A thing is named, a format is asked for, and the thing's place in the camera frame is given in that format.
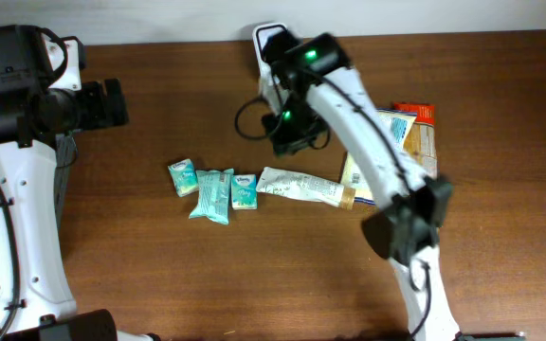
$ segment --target kleenex pack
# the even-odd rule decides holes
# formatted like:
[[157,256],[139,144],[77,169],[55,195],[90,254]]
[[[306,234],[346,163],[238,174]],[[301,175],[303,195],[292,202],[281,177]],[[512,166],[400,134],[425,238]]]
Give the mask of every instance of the kleenex pack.
[[183,197],[199,190],[195,168],[190,159],[168,166],[168,170],[174,180],[174,187],[178,196]]
[[231,181],[233,209],[256,209],[256,175],[235,175]]

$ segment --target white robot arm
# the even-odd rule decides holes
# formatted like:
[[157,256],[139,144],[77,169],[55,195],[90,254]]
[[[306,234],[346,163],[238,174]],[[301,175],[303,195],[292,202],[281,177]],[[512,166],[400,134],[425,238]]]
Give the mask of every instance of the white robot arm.
[[[256,27],[253,41],[260,96],[273,111],[263,119],[267,134],[253,139],[269,138],[276,153],[295,153],[313,147],[326,126],[333,130],[362,170],[381,211],[363,230],[394,269],[410,336],[416,341],[475,340],[461,334],[440,274],[437,230],[451,185],[429,178],[406,152],[395,149],[357,70],[331,35],[303,44],[277,23]],[[321,119],[325,125],[318,124]]]
[[0,27],[0,340],[157,339],[116,332],[106,311],[77,315],[64,275],[55,137],[127,122],[118,81],[104,82],[106,95],[82,84],[84,63],[75,37]]

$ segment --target wooden table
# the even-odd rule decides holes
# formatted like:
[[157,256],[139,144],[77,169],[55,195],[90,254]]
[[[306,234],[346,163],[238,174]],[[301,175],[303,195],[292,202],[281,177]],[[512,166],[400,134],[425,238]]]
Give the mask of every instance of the wooden table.
[[[437,106],[440,167],[456,185],[441,230],[447,297],[464,332],[546,340],[546,31],[341,39],[372,99]],[[401,332],[389,265],[347,212],[271,195],[230,225],[189,220],[166,166],[263,167],[337,180],[343,147],[276,158],[235,134],[255,96],[251,43],[91,46],[85,80],[118,77],[127,127],[78,137],[60,235],[81,313],[164,338],[332,339]],[[246,116],[259,132],[260,117]]]

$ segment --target white tube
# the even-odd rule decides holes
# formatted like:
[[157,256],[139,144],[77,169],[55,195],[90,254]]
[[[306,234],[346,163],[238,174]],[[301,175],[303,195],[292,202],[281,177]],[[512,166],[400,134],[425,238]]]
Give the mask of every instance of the white tube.
[[256,191],[282,197],[322,202],[335,207],[351,209],[355,190],[341,184],[289,170],[265,167]]

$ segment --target toothpaste tube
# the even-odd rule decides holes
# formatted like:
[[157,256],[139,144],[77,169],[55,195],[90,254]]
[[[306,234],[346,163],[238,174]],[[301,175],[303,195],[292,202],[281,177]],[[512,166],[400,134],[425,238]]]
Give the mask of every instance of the toothpaste tube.
[[174,180],[174,187],[178,196],[183,197],[199,190],[197,175],[190,159],[168,166],[168,171]]
[[233,209],[256,209],[256,175],[235,175],[231,180]]
[[256,186],[256,191],[282,197],[323,202],[328,205],[351,209],[355,190],[341,184],[289,170],[265,167]]

